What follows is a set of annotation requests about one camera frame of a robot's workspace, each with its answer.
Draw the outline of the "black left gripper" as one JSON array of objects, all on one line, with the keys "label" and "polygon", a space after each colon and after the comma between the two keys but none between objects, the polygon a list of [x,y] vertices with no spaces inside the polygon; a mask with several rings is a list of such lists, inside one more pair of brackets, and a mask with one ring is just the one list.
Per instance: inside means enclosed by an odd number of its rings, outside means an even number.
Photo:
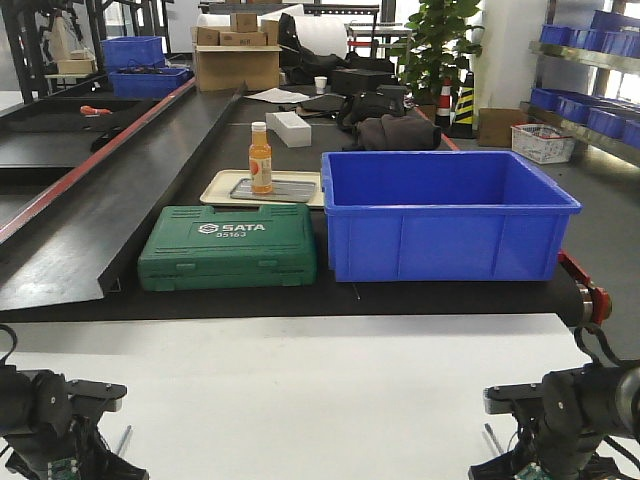
[{"label": "black left gripper", "polygon": [[98,422],[115,412],[124,385],[68,381],[50,370],[1,369],[1,437],[6,468],[27,479],[147,479],[109,449]]}]

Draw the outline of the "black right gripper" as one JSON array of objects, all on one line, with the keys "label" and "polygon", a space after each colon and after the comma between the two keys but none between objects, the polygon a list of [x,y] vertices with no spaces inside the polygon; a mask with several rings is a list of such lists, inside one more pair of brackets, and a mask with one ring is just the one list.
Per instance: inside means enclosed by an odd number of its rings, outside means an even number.
[{"label": "black right gripper", "polygon": [[639,369],[583,367],[546,374],[541,382],[484,390],[485,411],[510,414],[515,447],[469,468],[470,479],[624,479],[615,460],[596,453],[605,442],[639,439]]}]

